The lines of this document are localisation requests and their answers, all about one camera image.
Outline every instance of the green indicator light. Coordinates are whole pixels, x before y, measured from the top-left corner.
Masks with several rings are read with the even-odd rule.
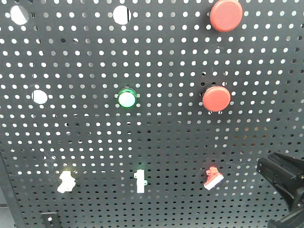
[[[137,94],[133,89],[124,88],[118,93],[118,104],[124,108],[131,108],[136,104]]]

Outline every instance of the red switch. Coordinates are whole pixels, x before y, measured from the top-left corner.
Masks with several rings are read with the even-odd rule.
[[[210,167],[210,169],[206,171],[206,174],[208,175],[208,178],[206,183],[204,183],[204,187],[208,190],[214,188],[224,179],[223,174],[221,174],[214,166]]]
[[[213,86],[206,90],[203,105],[212,112],[219,112],[227,108],[231,100],[230,92],[222,86]]]
[[[219,0],[210,13],[211,24],[219,32],[234,30],[240,24],[242,17],[242,6],[236,0]]]

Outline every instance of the black metal clamp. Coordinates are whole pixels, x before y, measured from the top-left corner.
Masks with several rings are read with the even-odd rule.
[[[268,228],[304,228],[304,161],[279,153],[258,160],[257,171],[280,193],[290,214]]]

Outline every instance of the black pegboard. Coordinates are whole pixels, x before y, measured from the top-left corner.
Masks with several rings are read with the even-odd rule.
[[[304,159],[304,2],[240,0],[229,33],[210,26],[214,0],[18,2],[0,3],[0,148],[20,228],[43,227],[43,212],[63,228],[262,228],[288,213],[256,165],[270,152]],[[232,94],[219,114],[201,103],[212,83]],[[115,97],[126,85],[132,109]],[[207,191],[211,165],[225,179]],[[71,193],[57,192],[63,170]]]

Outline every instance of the green ring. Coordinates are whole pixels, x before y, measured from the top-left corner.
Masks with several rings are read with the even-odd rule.
[[[132,106],[130,106],[130,107],[124,107],[124,106],[122,106],[122,105],[119,103],[119,97],[120,97],[120,95],[123,94],[123,93],[131,93],[131,94],[135,97],[135,102],[134,102],[134,104],[133,104]],[[133,90],[133,89],[131,89],[131,88],[123,88],[123,89],[121,89],[121,90],[118,92],[117,101],[118,101],[118,104],[119,104],[121,107],[123,107],[123,108],[132,108],[132,107],[134,107],[134,106],[136,105],[136,103],[137,103],[137,93],[135,92],[135,90]]]

